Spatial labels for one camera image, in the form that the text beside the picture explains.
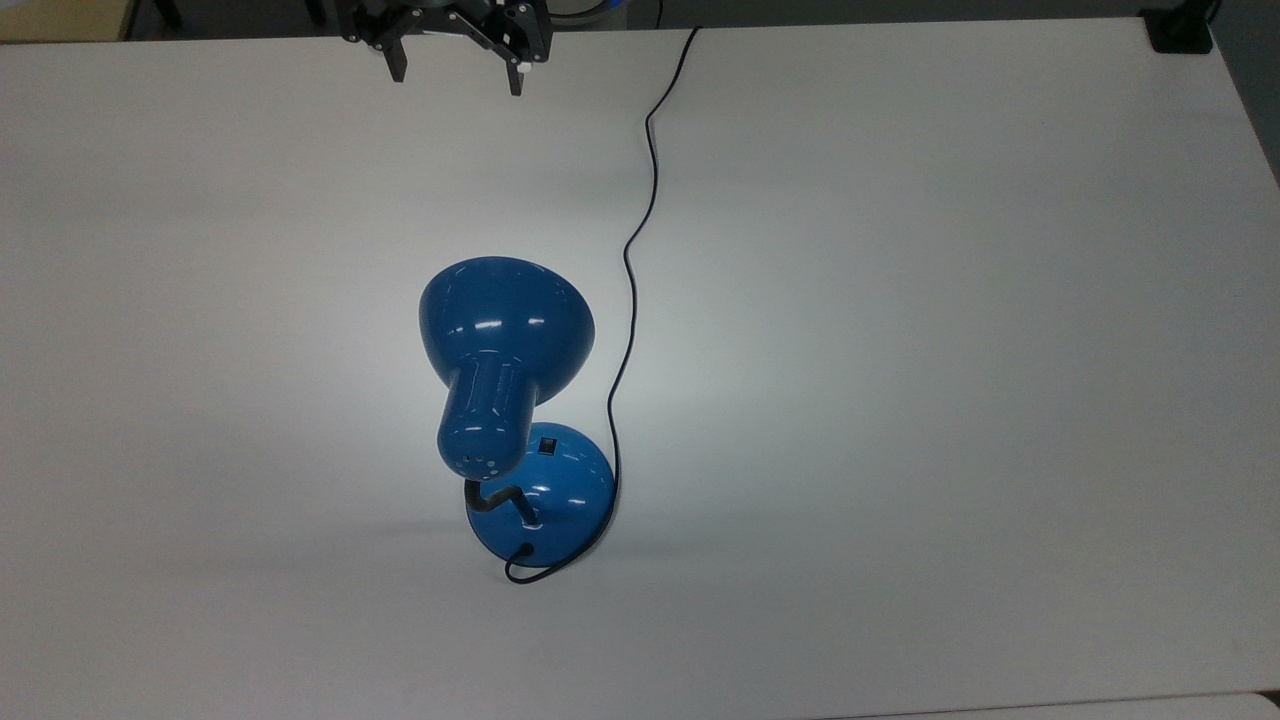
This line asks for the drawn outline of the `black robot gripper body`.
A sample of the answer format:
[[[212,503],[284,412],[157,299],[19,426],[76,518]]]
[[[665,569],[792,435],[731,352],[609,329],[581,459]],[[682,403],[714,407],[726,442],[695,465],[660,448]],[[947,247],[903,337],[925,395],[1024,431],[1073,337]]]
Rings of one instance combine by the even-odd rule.
[[[544,1],[338,1],[343,37],[411,33],[466,33],[466,23],[498,35],[552,36]]]

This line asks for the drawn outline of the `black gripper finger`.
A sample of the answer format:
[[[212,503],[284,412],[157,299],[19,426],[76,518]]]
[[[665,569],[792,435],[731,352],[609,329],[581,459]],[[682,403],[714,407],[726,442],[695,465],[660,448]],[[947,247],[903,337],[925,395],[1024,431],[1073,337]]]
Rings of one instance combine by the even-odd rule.
[[[426,8],[340,9],[340,36],[349,44],[365,44],[385,60],[392,79],[403,83],[407,55],[403,37],[425,18]]]
[[[497,55],[506,68],[509,94],[524,94],[525,76],[550,54],[552,23],[547,6],[448,6],[452,29]]]

